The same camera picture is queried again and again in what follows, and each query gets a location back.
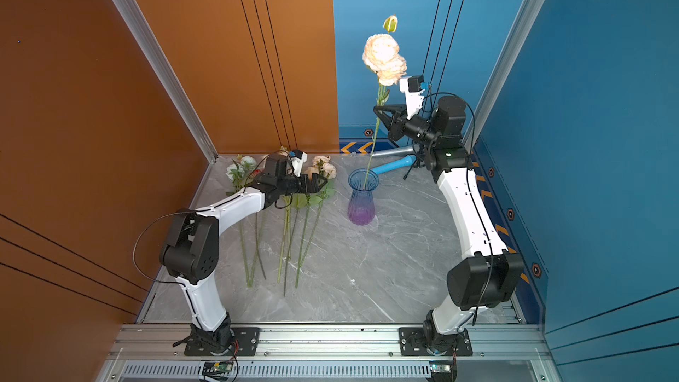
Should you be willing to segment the circuit board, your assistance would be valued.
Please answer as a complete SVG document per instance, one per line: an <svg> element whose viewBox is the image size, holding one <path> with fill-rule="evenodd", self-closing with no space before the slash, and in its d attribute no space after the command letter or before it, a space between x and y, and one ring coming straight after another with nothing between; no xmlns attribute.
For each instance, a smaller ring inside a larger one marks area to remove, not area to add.
<svg viewBox="0 0 679 382"><path fill-rule="evenodd" d="M431 361L429 362L429 382L456 382L458 367L456 361Z"/></svg>
<svg viewBox="0 0 679 382"><path fill-rule="evenodd" d="M235 381L239 374L235 360L204 362L201 370L201 381L227 382Z"/></svg>

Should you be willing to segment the purple blue glass vase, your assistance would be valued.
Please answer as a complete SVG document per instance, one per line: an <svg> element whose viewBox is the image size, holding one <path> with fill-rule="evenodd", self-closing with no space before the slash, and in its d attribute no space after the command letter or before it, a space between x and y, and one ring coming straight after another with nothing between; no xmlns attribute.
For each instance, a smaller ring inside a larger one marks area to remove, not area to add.
<svg viewBox="0 0 679 382"><path fill-rule="evenodd" d="M349 175L348 183L352 189L349 220L357 226L370 224L376 215L373 193L379 185L378 175L372 170L357 169Z"/></svg>

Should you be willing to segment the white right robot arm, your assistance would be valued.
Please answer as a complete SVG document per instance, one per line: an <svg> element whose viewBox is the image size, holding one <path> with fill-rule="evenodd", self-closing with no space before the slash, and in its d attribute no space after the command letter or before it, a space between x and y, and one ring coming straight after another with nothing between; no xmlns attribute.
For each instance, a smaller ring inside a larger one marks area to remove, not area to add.
<svg viewBox="0 0 679 382"><path fill-rule="evenodd" d="M462 144L468 104L456 95L438 101L431 118L408 115L404 105L377 105L373 111L390 138L407 137L447 201L461 245L462 259L447 274L447 296L428 312L420 329L403 329L403 355L471 355L467 328L478 316L513 295L523 273L523 258L512 253L493 227L477 187L470 152Z"/></svg>

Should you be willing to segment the pink flower stem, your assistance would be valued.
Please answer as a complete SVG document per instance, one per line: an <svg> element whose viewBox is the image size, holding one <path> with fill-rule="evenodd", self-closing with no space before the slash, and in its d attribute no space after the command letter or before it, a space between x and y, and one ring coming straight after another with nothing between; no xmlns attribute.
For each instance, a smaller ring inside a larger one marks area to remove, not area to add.
<svg viewBox="0 0 679 382"><path fill-rule="evenodd" d="M400 54L400 46L393 33L398 28L398 17L389 16L383 28L385 33L370 36L362 53L362 61L378 80L377 106L387 103L389 88L396 85L407 72L407 61Z"/></svg>
<svg viewBox="0 0 679 382"><path fill-rule="evenodd" d="M316 156L312 159L311 166L305 170L305 174L309 179L314 175L318 175L323 187L320 187L318 193L307 195L304 199L297 201L299 206L303 205L305 215L295 274L295 288L298 288L300 285L302 267L305 264L316 231L318 230L318 223L324 203L335 193L334 180L337 177L337 169L329 156Z"/></svg>

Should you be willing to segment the peach flower bunch stem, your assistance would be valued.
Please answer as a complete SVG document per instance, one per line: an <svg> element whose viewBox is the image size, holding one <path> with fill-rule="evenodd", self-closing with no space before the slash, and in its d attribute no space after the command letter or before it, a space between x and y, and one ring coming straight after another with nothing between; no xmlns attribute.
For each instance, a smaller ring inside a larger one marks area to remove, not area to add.
<svg viewBox="0 0 679 382"><path fill-rule="evenodd" d="M283 196L283 205L281 206L281 209L285 211L284 218L283 218L283 229L282 229L282 235L281 235L281 244L280 244L280 250L279 250L279 267L278 267L278 276L277 276L277 283L281 283L284 279L284 263L285 263L285 258L286 258L286 246L288 245L288 230L289 230L289 222L290 222L290 206L291 206L291 199L290 196Z"/></svg>

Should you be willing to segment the aluminium corner post left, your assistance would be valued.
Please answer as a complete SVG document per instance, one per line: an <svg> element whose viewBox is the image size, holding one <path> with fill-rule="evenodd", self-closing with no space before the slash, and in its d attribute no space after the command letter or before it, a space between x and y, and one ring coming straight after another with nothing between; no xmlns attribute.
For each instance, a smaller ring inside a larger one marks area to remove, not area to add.
<svg viewBox="0 0 679 382"><path fill-rule="evenodd" d="M201 152L211 164L219 159L219 152L210 139L196 109L191 104L186 90L164 53L157 37L146 20L136 0L111 0L136 40L141 52L149 62L157 79L192 134Z"/></svg>

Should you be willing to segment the white flower stem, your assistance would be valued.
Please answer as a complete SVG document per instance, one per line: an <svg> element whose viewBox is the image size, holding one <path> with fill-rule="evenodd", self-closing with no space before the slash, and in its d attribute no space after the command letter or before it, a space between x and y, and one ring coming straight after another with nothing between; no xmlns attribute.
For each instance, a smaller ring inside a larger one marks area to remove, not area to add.
<svg viewBox="0 0 679 382"><path fill-rule="evenodd" d="M250 156L238 155L233 159L233 162L226 169L226 175L233 182L233 187L236 189L237 193L242 192L246 185L251 181L252 175L256 171L256 160ZM241 205L238 208L240 212L240 220L237 222L237 227L240 235L240 246L242 247L242 260L246 276L246 287L252 287L252 278L249 271L247 246L244 235L244 225L243 220L245 219L244 214L245 208Z"/></svg>

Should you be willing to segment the aluminium corner post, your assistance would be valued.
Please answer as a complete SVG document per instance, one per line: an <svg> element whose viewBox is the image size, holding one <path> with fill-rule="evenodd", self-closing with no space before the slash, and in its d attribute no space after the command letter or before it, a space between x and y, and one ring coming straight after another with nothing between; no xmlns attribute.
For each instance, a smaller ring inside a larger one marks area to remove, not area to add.
<svg viewBox="0 0 679 382"><path fill-rule="evenodd" d="M157 37L146 20L136 0L111 0L136 40L141 52L149 62L157 79L192 134L201 152L211 164L219 159L219 152L210 139L196 109L191 104L186 90L164 53Z"/></svg>
<svg viewBox="0 0 679 382"><path fill-rule="evenodd" d="M546 0L523 0L483 94L474 111L474 128L463 145L471 153Z"/></svg>

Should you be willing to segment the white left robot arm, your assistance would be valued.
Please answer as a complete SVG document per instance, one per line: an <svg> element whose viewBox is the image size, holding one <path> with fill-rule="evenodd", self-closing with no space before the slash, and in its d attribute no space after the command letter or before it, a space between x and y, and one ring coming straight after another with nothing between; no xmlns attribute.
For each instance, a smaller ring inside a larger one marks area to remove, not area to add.
<svg viewBox="0 0 679 382"><path fill-rule="evenodd" d="M247 170L243 186L228 198L200 210L173 214L160 263L175 278L192 313L189 335L174 343L186 355L233 355L236 335L215 280L219 241L227 228L274 205L281 197L315 195L331 177L323 169L304 174L307 155L293 150L265 159L261 173Z"/></svg>

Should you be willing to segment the right circuit board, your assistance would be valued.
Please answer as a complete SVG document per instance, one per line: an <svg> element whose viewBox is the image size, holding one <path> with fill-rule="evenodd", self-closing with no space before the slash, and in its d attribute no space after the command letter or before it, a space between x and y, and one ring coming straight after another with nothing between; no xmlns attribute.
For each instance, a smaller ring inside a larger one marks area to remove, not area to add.
<svg viewBox="0 0 679 382"><path fill-rule="evenodd" d="M456 361L431 361L429 362L429 382L456 382L458 367Z"/></svg>

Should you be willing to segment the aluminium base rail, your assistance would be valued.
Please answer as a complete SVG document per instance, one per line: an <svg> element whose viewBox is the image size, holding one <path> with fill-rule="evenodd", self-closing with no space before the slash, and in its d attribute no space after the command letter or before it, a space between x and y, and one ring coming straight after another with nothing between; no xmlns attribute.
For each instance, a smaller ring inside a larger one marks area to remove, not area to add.
<svg viewBox="0 0 679 382"><path fill-rule="evenodd" d="M204 362L235 360L235 381L422 380L429 362L456 361L456 381L558 381L560 375L535 325L477 325L471 355L403 355L407 324L236 324L233 355L185 354L175 342L188 325L126 325L108 353L99 381L201 381Z"/></svg>

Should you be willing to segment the black tripod microphone stand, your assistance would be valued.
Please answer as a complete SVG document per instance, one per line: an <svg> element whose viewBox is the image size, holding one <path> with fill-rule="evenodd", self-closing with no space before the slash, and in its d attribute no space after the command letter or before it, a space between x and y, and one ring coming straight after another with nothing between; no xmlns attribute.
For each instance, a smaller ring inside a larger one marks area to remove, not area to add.
<svg viewBox="0 0 679 382"><path fill-rule="evenodd" d="M403 175L403 180L406 180L415 168L425 167L428 171L431 171L434 167L433 148L431 146L419 146L418 150L414 150L411 157L413 162Z"/></svg>

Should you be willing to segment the left circuit board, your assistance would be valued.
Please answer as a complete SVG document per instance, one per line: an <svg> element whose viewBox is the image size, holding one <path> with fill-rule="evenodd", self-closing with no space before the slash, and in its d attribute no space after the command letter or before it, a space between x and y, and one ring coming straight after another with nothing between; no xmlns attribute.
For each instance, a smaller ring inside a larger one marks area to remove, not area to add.
<svg viewBox="0 0 679 382"><path fill-rule="evenodd" d="M239 374L235 360L204 362L201 370L201 381L227 382L235 381Z"/></svg>

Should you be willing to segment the aluminium corner post right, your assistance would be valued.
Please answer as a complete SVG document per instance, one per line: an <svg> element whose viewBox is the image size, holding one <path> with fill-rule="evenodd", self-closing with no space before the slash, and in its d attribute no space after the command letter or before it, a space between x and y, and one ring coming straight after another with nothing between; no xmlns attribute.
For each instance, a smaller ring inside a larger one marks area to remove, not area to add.
<svg viewBox="0 0 679 382"><path fill-rule="evenodd" d="M523 0L483 94L474 111L474 128L463 145L471 153L546 0Z"/></svg>

